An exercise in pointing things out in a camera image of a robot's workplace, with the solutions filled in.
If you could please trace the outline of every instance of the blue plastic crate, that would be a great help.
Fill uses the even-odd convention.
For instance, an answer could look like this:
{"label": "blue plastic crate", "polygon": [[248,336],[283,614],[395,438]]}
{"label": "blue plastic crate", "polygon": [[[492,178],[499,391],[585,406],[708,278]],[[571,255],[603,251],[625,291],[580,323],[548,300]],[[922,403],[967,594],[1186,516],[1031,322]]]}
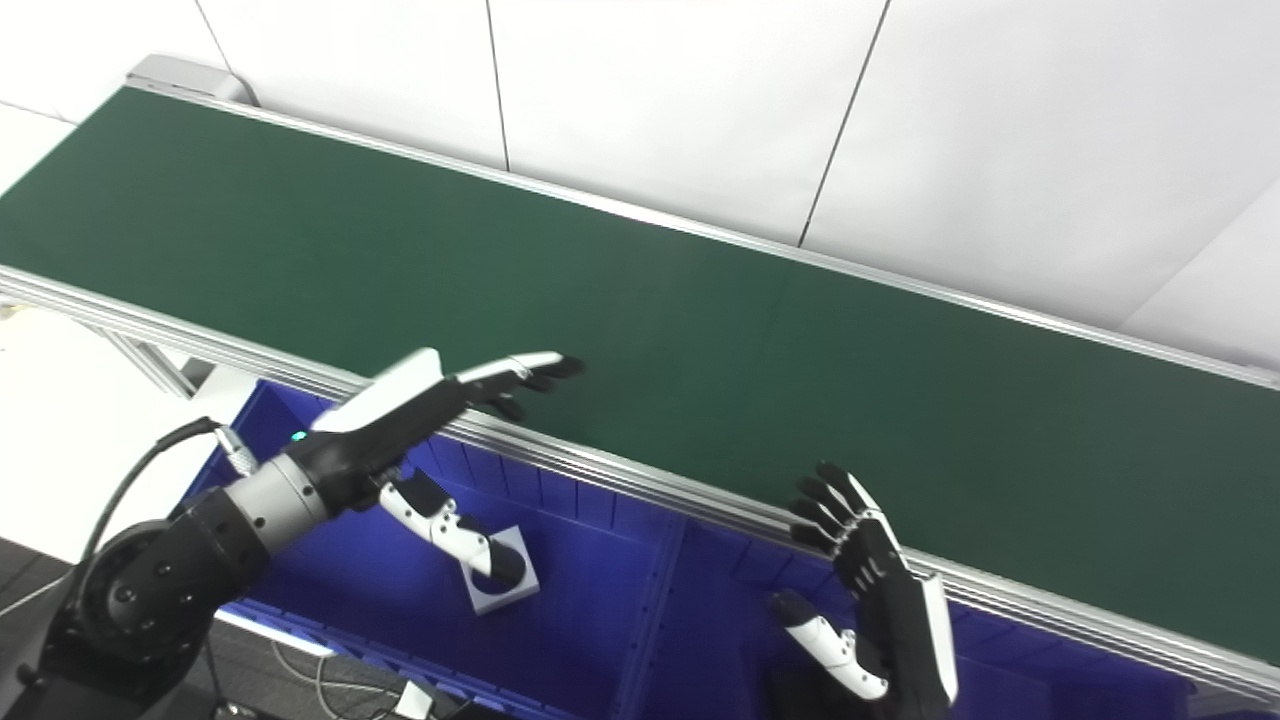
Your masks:
{"label": "blue plastic crate", "polygon": [[[323,407],[262,383],[234,425],[265,459]],[[477,618],[457,561],[371,510],[308,533],[229,610],[517,716],[613,715],[635,674],[654,573],[669,566],[663,538],[682,519],[445,438],[408,462],[490,530],[518,525],[541,591]],[[212,459],[189,492],[233,478]]]}
{"label": "blue plastic crate", "polygon": [[[278,452],[328,404],[260,383],[236,427]],[[484,618],[457,562],[380,511],[282,553],[229,610],[527,720],[765,720],[765,675],[812,667],[769,618],[778,588],[852,626],[828,562],[431,438],[407,462],[490,530],[520,525],[536,596]],[[219,456],[195,493],[234,478]],[[1185,680],[963,606],[955,720],[1185,720]]]}

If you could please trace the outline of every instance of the robot finger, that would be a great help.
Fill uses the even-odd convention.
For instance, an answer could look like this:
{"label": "robot finger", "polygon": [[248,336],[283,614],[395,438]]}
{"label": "robot finger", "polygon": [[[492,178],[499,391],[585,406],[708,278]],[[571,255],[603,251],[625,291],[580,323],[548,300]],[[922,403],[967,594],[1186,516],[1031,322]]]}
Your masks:
{"label": "robot finger", "polygon": [[795,512],[796,515],[810,520],[817,524],[824,533],[831,537],[840,536],[844,532],[845,525],[831,514],[831,510],[819,502],[809,500],[808,497],[800,497],[791,501],[787,510]]}
{"label": "robot finger", "polygon": [[791,525],[791,539],[818,548],[823,555],[836,551],[836,541],[817,525],[796,523]]}
{"label": "robot finger", "polygon": [[552,392],[556,389],[556,380],[547,375],[530,375],[525,378],[520,384],[527,387],[534,392]]}
{"label": "robot finger", "polygon": [[586,363],[582,363],[577,357],[564,355],[554,363],[530,366],[530,370],[535,374],[547,375],[549,378],[572,378],[573,375],[580,375],[586,372]]}
{"label": "robot finger", "polygon": [[512,423],[518,423],[525,419],[525,409],[507,393],[502,393],[490,400],[489,405]]}
{"label": "robot finger", "polygon": [[849,505],[829,484],[813,478],[800,478],[796,480],[796,489],[804,493],[805,497],[813,498],[814,502],[826,507],[837,523],[846,524],[852,521],[854,514],[850,512]]}
{"label": "robot finger", "polygon": [[876,500],[863,488],[852,473],[833,462],[819,462],[817,470],[818,477],[840,493],[854,515],[860,515],[865,510],[879,510],[879,505],[876,505]]}

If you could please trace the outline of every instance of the gray floor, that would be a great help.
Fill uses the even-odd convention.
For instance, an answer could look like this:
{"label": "gray floor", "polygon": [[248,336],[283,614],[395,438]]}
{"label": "gray floor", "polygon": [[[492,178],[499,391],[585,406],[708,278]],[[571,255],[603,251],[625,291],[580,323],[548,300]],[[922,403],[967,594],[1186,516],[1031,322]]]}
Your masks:
{"label": "gray floor", "polygon": [[[65,562],[0,539],[0,610],[65,571]],[[33,603],[27,603],[0,618],[0,656],[17,641],[32,610]],[[328,720],[316,700],[312,683],[294,678],[282,667],[269,641],[239,628],[215,623],[210,643],[223,694],[229,700],[287,720]],[[283,652],[296,669],[308,676],[315,674],[315,657],[288,647]],[[384,694],[326,689],[325,697],[330,707],[353,720],[378,717],[381,710],[394,707],[399,691],[404,687],[404,680],[397,675],[343,656],[326,661],[324,671],[325,680],[393,688]],[[204,662],[196,664],[188,682],[202,689],[212,688]]]}

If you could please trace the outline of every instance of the robotic hand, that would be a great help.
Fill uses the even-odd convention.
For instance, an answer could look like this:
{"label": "robotic hand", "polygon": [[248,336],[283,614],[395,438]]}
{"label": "robotic hand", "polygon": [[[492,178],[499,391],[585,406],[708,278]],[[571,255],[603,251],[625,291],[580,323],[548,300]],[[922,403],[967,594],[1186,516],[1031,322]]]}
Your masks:
{"label": "robotic hand", "polygon": [[791,537],[827,553],[836,577],[858,601],[858,632],[836,633],[794,591],[769,606],[791,634],[869,716],[940,720],[957,691],[951,619],[942,580],[918,579],[884,512],[851,474],[829,462],[803,478],[804,498],[791,511],[809,523]]}
{"label": "robotic hand", "polygon": [[511,392],[548,392],[582,372],[557,352],[513,355],[453,375],[420,350],[321,415],[255,469],[229,434],[219,442],[246,477],[186,501],[166,520],[105,543],[46,596],[22,648],[0,667],[0,719],[132,720],[189,670],[214,611],[239,597],[273,556],[346,510],[376,503],[480,573],[516,584],[524,559],[490,541],[426,475],[404,480],[404,454],[468,407],[522,413]]}

